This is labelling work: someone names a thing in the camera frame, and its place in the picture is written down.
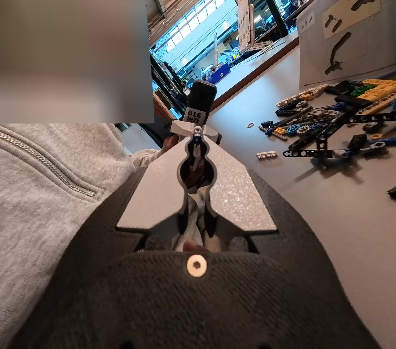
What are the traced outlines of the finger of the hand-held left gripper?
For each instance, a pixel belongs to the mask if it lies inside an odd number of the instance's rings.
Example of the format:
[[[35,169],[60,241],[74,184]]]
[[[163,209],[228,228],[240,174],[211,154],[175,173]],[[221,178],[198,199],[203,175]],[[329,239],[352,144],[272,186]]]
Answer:
[[[184,139],[193,135],[196,125],[192,122],[173,120],[170,125],[170,132],[178,135],[179,139]]]
[[[215,130],[211,129],[209,126],[202,127],[201,138],[208,138],[214,143],[220,143],[220,134]]]

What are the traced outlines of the person's left forearm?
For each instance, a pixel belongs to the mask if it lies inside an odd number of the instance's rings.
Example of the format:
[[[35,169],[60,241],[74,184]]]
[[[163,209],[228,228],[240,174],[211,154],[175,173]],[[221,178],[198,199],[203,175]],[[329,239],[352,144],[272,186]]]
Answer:
[[[141,168],[146,168],[148,165],[162,155],[161,150],[146,149],[140,150],[130,154],[133,165],[136,171]]]

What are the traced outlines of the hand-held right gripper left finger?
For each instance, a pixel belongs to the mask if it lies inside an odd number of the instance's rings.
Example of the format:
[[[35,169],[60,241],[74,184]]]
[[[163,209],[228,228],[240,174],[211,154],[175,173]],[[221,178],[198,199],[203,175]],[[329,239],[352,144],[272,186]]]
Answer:
[[[150,163],[116,228],[143,234],[182,234],[188,224],[187,188],[181,167],[188,162],[186,137]]]

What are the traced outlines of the white lego beam with blue pins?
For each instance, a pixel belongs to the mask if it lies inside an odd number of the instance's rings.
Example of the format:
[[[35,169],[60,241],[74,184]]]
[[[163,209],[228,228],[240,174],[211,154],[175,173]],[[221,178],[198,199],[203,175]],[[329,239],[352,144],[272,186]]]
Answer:
[[[192,171],[195,172],[201,159],[202,127],[195,126],[193,130],[193,157]]]

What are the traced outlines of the person's left hand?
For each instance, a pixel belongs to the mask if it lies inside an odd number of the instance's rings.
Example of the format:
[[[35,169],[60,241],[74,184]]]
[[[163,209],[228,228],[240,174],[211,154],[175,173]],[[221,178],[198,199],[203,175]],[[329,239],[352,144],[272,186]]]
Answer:
[[[174,134],[164,140],[163,147],[161,149],[161,154],[165,154],[167,151],[172,149],[174,146],[176,146],[179,142],[179,136],[177,134]]]

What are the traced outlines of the small blue crate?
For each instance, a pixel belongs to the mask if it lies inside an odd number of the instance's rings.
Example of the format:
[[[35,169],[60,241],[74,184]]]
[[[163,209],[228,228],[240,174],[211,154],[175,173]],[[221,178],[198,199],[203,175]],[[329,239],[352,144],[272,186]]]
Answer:
[[[230,66],[228,64],[222,63],[216,67],[214,72],[211,73],[208,78],[208,82],[211,84],[216,84],[228,73],[230,73]]]

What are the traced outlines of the lego instruction sheet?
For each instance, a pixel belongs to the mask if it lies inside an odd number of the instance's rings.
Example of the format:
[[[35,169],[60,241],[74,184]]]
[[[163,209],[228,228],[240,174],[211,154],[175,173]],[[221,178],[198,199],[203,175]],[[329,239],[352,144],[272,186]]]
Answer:
[[[315,0],[298,26],[300,85],[395,67],[395,0]]]

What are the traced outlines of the pile of lego pieces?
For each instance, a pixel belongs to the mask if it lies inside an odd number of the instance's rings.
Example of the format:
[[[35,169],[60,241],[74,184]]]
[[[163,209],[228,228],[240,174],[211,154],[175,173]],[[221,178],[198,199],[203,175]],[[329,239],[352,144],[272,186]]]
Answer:
[[[395,79],[344,80],[336,85],[319,85],[277,103],[278,122],[265,121],[259,130],[284,142],[297,140],[283,152],[286,158],[349,160],[370,156],[395,147],[395,136],[381,132],[395,123]],[[329,149],[328,140],[342,127],[362,125],[344,149]]]

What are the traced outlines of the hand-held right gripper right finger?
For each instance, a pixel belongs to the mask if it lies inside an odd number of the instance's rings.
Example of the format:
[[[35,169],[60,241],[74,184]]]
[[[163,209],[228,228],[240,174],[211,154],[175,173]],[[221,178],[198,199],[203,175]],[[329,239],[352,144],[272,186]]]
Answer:
[[[206,146],[205,162],[213,171],[205,196],[208,236],[229,242],[234,237],[277,232],[248,169],[208,136],[203,136],[202,142]]]

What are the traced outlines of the grey zip hoodie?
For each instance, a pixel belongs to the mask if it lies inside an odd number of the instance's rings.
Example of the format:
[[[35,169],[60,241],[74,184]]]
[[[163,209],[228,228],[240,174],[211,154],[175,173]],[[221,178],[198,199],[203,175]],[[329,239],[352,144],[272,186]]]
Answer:
[[[114,124],[0,125],[0,342],[32,313],[72,238],[136,173]]]

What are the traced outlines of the printed instruction board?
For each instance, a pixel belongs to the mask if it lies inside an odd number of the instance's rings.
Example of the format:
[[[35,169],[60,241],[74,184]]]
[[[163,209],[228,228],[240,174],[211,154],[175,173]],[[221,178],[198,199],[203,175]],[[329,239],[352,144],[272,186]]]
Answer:
[[[239,55],[255,50],[267,51],[273,45],[273,41],[255,41],[253,5],[250,4],[250,0],[237,0],[237,7]]]

